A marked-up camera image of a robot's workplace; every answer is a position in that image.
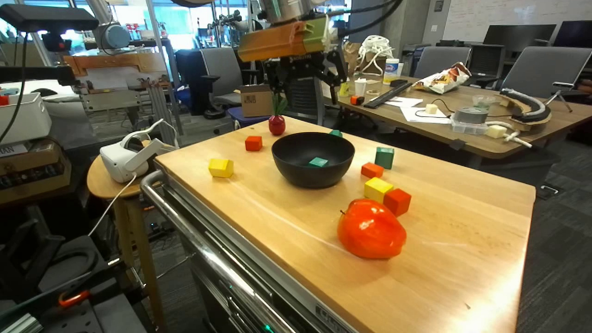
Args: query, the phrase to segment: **black bowl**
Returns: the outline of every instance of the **black bowl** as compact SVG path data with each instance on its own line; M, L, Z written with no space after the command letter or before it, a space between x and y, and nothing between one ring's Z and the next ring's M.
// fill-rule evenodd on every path
M280 172L294 187L326 189L348 172L355 148L350 141L331 133L294 133L272 146Z

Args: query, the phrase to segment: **green cube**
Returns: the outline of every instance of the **green cube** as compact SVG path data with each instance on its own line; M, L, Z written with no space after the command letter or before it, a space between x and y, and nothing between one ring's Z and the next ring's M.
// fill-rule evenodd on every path
M331 135L343 137L341 129L331 129Z
M315 157L315 159L309 161L309 165L322 168L322 166L328 165L328 159Z
M380 146L376 148L376 157L374 165L380 165L383 168L392 168L392 157L394 157L394 148Z

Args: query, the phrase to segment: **red cube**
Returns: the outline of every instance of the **red cube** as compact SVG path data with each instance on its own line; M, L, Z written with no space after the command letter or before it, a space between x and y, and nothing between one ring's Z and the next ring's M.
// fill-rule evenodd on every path
M402 189L394 189L389 190L385 196L385 202L389 211L392 211L396 216L402 216L409 211L409 203L411 203L411 194L402 190Z
M385 168L380 165L374 165L374 163L363 165L363 176L367 176L367 178L381 178L383 172L385 172Z
M263 139L259 135L250 135L244 139L246 152L259 152L263 148Z

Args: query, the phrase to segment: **red apple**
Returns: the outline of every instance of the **red apple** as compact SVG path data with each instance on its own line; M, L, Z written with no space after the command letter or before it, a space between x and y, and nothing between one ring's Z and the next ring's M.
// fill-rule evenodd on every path
M272 115L269 118L269 126L270 126L272 135L280 137L285 131L285 118L281 115Z

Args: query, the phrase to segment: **desk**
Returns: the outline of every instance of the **desk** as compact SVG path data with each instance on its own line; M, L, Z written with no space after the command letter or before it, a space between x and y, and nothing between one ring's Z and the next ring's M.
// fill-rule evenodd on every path
M111 202L124 185L115 183L109 178L104 161L96 157L87 174L87 187L93 196ZM139 181L135 181L113 203L119 248L128 268L133 266L137 252L146 279L154 326L165 327L161 290L156 279L148 235L143 222L143 207L137 200L139 192L141 187Z
M296 131L330 129L287 116L287 135ZM248 135L261 135L265 150L244 152ZM235 229L357 331L515 331L535 189L396 150L383 179L413 194L400 218L407 244L391 261L363 261L343 250L337 222L341 209L363 196L361 166L383 144L344 137L355 146L352 166L322 190L283 179L265 122L156 161L165 178L224 218L217 227ZM213 157L233 159L235 176L213 179Z
M500 96L496 91L485 91L485 89L472 89L472 87L459 87L455 91L450 91L444 96L433 94L433 92L424 92L424 91L413 91L405 96L411 98L422 98L426 102L433 102L437 98L444 100L450 109L463 109L472 105L474 96ZM524 152L526 146L518 142L503 142L503 141L494 141L485 135L470 135L470 133L455 133L452 131L450 124L420 124L420 122L407 122L405 116L398 111L394 105L381 105L378 109L367 109L363 105L352 105L348 98L339 100L343 107L355 111L355 113L365 113L372 115L378 118L385 118L392 122L394 126L405 128L409 131L415 131L418 135L424 135L428 139L452 144L454 141L463 141L466 146L465 150L481 157L481 159L509 159L516 155L518 152ZM546 139L552 139L555 135L561 135L568 131L570 128L592 118L592 107L583 105L583 104L570 104L572 111L563 102L553 102L552 104L552 120L540 129L533 133L524 133L520 135L528 142L542 142ZM503 107L492 107L491 120L507 120L509 113Z

